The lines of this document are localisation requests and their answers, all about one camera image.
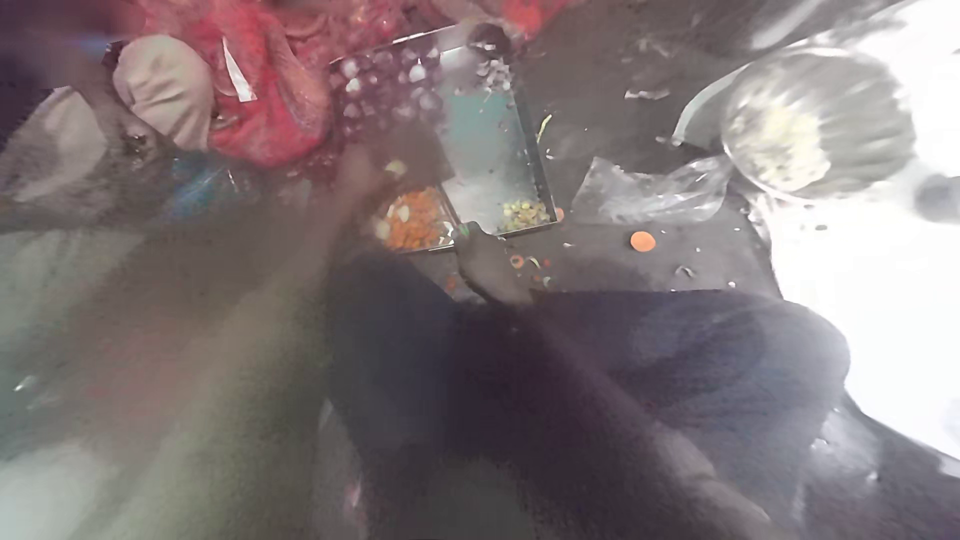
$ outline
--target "person's leg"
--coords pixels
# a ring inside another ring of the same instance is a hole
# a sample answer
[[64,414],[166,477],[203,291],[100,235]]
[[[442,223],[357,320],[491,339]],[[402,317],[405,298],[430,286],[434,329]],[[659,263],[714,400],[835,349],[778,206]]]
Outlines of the person's leg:
[[113,85],[133,114],[180,148],[205,150],[213,111],[210,68],[186,43],[147,36],[123,48]]
[[363,453],[444,437],[457,306],[412,264],[369,250],[326,293],[331,400]]
[[[143,37],[121,55],[113,77],[134,113],[180,146],[205,148],[212,85],[204,61],[167,36]],[[0,154],[0,191],[31,202],[82,181],[107,150],[93,110],[69,87],[56,90]],[[103,230],[0,235],[0,336],[11,349],[42,323],[54,327],[142,240]]]
[[722,477],[789,522],[809,446],[849,366],[830,323],[730,291],[558,295],[540,306]]
[[457,311],[409,261],[382,249],[328,278],[326,382],[360,455],[374,538],[402,534],[440,463]]

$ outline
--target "dark trousers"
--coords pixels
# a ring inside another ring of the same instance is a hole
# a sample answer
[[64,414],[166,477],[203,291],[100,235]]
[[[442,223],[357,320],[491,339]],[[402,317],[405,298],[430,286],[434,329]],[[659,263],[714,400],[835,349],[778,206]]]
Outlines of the dark trousers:
[[[458,403],[484,397],[462,372],[477,356],[521,355],[498,349],[495,334],[510,331],[502,317],[458,305],[383,253],[337,269],[327,300],[330,395],[362,459],[469,452],[463,441],[483,440],[464,434],[475,426]],[[809,447],[849,367],[830,323],[726,290],[552,293],[534,312],[594,352],[584,361],[689,437],[722,479],[789,523]]]

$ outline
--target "floor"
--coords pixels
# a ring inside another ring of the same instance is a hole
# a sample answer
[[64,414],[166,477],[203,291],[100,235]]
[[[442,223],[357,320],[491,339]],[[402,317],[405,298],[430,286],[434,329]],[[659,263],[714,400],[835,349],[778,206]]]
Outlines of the floor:
[[[521,66],[533,122],[553,114],[540,147],[554,157],[543,164],[557,206],[569,208],[595,156],[645,173],[703,157],[699,149],[675,148],[657,137],[669,138],[681,110],[703,87],[762,54],[752,48],[762,41],[757,36],[773,45],[769,36],[783,26],[776,21],[790,18],[783,16],[791,7],[814,6],[792,32],[781,32],[780,45],[893,3],[594,0],[562,13]],[[670,93],[657,101],[626,100],[628,89]],[[705,223],[616,227],[567,221],[514,237],[514,250],[541,266],[525,265],[519,279],[543,287],[550,277],[546,288],[553,290],[735,286],[779,296],[767,248],[745,215],[737,182],[732,186],[724,206]],[[654,235],[653,251],[630,249],[630,233],[637,230]],[[413,261],[455,298],[470,296],[452,254]],[[936,456],[872,422],[853,403],[841,404],[813,446],[810,479],[798,500],[808,537],[955,538],[960,521],[950,510],[960,503],[960,480],[938,469]]]

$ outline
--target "beige cloth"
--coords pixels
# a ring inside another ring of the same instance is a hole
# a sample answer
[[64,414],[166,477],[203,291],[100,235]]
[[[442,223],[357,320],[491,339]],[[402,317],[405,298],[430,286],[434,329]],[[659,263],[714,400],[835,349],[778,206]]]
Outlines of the beige cloth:
[[[206,148],[213,85],[206,63],[188,45],[168,36],[133,41],[120,55],[113,83],[137,116],[181,148]],[[92,109],[73,88],[59,88],[0,155],[0,190],[31,201],[83,180],[106,154]],[[56,325],[141,240],[102,230],[0,236],[0,345],[15,346],[37,323]]]

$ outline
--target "metal tray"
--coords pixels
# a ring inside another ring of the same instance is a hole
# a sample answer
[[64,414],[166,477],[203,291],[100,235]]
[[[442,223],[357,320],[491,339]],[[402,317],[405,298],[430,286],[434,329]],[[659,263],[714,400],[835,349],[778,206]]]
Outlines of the metal tray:
[[[366,53],[412,46],[441,52],[442,77],[435,89],[444,100],[445,120],[435,129],[452,169],[452,177],[437,185],[454,225],[476,221],[488,233],[503,236],[530,233],[558,222],[553,197],[543,172],[536,128],[524,99],[523,81],[511,70],[509,90],[490,92],[477,85],[477,68],[486,60],[468,45],[469,28],[451,26],[402,37]],[[331,67],[336,68],[335,61]],[[517,200],[543,202],[548,221],[503,233],[503,205]],[[415,250],[441,251],[452,245]]]

